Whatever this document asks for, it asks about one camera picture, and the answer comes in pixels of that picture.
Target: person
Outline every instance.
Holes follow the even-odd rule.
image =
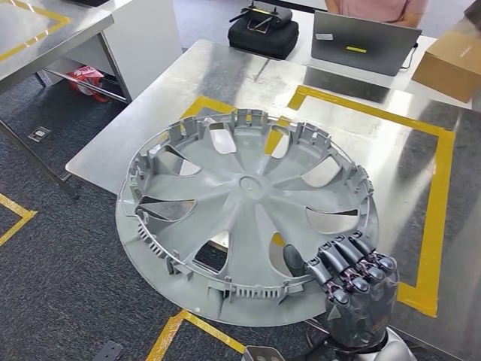
[[[326,5],[329,13],[416,28],[427,0],[326,0]]]

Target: cardboard box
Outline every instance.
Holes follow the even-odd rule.
[[[469,102],[481,87],[481,33],[464,18],[428,48],[412,80]]]

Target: laptop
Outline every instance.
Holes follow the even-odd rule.
[[[311,56],[394,76],[421,31],[316,11]]]

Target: stainless steel table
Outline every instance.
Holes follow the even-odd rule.
[[[403,281],[392,325],[453,358],[481,358],[481,114],[199,41],[66,169],[116,194],[133,156],[169,123],[233,107],[317,124],[365,166],[379,249],[397,259]]]
[[[0,0],[0,93],[35,74],[113,23],[108,11],[62,0]],[[0,131],[71,196],[65,184],[0,120]]]

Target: robotic hand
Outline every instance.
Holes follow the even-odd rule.
[[[362,232],[339,235],[308,262],[291,244],[283,255],[293,276],[312,275],[326,293],[328,329],[339,347],[369,350],[388,338],[399,284],[397,265]]]

